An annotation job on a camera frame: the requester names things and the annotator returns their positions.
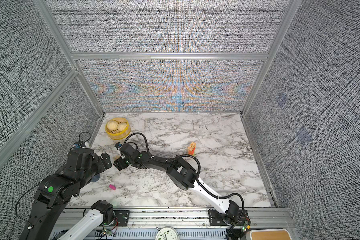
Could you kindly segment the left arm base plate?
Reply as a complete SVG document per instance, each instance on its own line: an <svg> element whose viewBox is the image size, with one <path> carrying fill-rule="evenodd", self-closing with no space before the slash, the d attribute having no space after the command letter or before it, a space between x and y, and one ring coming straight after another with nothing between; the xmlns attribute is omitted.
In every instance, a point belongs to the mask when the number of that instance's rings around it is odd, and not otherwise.
<svg viewBox="0 0 360 240"><path fill-rule="evenodd" d="M129 210L113 210L114 218L107 227L126 227L128 225L130 219L130 211Z"/></svg>

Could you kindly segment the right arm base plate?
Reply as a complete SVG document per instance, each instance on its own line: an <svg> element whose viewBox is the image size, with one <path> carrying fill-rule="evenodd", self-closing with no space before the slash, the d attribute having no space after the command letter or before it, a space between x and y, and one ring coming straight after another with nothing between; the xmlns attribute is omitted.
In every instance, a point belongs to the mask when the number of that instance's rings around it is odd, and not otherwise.
<svg viewBox="0 0 360 240"><path fill-rule="evenodd" d="M215 209L208 210L208 217L211 226L232 226L233 224L237 224L238 226L250 225L251 220L248 215L248 211L239 210L235 215L234 220L230 219L228 215L221 214Z"/></svg>

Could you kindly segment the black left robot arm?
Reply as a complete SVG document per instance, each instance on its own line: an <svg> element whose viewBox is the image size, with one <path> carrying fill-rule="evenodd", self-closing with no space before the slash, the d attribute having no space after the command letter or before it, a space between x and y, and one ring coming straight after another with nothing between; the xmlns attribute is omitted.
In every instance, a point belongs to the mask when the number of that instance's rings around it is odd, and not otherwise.
<svg viewBox="0 0 360 240"><path fill-rule="evenodd" d="M98 156L92 149L72 150L67 157L65 165L37 185L21 240L47 240L71 198L77 197L94 176L113 166L110 155Z"/></svg>

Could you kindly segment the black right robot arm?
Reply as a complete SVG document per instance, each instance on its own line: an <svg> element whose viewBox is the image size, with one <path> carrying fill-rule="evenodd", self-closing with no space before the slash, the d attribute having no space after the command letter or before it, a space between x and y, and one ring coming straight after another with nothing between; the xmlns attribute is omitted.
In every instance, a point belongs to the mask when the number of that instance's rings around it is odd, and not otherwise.
<svg viewBox="0 0 360 240"><path fill-rule="evenodd" d="M222 196L209 187L201 178L201 164L196 157L180 155L173 159L166 159L148 154L147 152L127 155L121 153L121 157L114 161L118 170L124 170L129 166L138 169L155 169L165 172L171 181L181 190L193 191L210 203L221 215L223 222L228 225L236 225L244 212L239 205L230 200L231 197L240 195L233 193Z"/></svg>

